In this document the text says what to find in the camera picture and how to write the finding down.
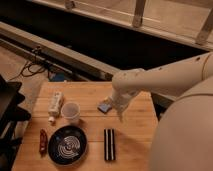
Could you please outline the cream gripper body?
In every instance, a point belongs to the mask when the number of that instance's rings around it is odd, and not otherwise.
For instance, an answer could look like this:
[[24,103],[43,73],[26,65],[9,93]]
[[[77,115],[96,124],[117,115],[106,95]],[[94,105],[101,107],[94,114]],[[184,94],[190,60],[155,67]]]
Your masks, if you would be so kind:
[[129,106],[130,101],[138,94],[138,91],[121,93],[119,91],[112,90],[112,94],[109,96],[109,99],[114,109],[118,113],[123,113]]

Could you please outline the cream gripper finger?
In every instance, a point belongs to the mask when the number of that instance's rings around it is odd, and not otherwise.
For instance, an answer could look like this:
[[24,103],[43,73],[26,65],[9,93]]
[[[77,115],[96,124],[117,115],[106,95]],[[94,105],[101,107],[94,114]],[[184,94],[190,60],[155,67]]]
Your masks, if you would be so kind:
[[119,118],[119,121],[120,121],[120,122],[123,122],[123,114],[122,114],[121,111],[117,111],[117,116],[118,116],[118,118]]
[[104,102],[104,103],[111,103],[110,97],[104,98],[103,102]]

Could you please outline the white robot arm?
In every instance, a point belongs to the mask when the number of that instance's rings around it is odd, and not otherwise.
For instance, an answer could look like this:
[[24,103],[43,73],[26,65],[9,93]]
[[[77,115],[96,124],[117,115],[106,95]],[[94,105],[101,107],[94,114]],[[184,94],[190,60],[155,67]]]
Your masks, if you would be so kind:
[[213,52],[112,77],[109,103],[123,113],[140,92],[173,96],[153,136],[149,171],[213,171]]

